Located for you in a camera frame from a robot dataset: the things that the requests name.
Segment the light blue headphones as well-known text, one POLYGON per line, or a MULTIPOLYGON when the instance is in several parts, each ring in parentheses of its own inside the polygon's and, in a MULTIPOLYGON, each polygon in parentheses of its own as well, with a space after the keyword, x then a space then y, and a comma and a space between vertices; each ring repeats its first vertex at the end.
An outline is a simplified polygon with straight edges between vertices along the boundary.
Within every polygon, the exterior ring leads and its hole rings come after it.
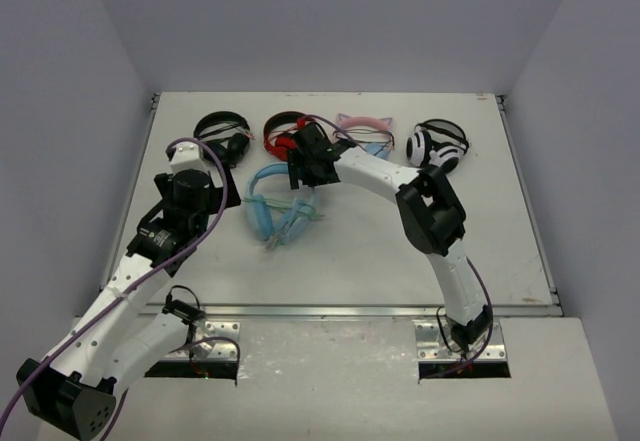
POLYGON ((305 190, 306 196, 290 200, 265 197, 256 188, 260 181, 274 176, 288 176, 286 163, 273 163, 258 170, 247 182, 243 201, 246 219, 256 238, 268 250, 288 245, 298 239, 312 222, 324 216, 317 210, 314 188, 305 190))

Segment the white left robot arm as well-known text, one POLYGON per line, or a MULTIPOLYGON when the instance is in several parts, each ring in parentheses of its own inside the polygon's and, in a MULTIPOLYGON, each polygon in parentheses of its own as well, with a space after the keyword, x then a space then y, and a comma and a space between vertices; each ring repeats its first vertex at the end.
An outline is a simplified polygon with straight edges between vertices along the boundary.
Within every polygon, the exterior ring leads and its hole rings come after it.
POLYGON ((119 264, 71 332, 41 360, 18 369, 16 400, 77 440, 105 438, 131 385, 162 357, 194 342, 203 310, 171 299, 132 338, 131 324, 219 222, 240 203, 228 168, 215 186, 207 169, 161 173, 159 201, 142 217, 119 264))

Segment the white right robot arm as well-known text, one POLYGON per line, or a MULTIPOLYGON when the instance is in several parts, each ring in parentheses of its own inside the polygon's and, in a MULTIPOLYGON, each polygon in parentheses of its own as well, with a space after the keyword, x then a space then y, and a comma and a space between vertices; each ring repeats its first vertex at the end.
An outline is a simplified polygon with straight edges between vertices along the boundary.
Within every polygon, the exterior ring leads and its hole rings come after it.
POLYGON ((410 168, 368 153, 347 138, 332 141, 316 122, 292 135, 290 185, 344 183, 363 188, 398 209, 409 243, 429 261, 442 292, 451 340, 467 353, 493 326, 485 283, 463 242, 466 212, 438 167, 410 168))

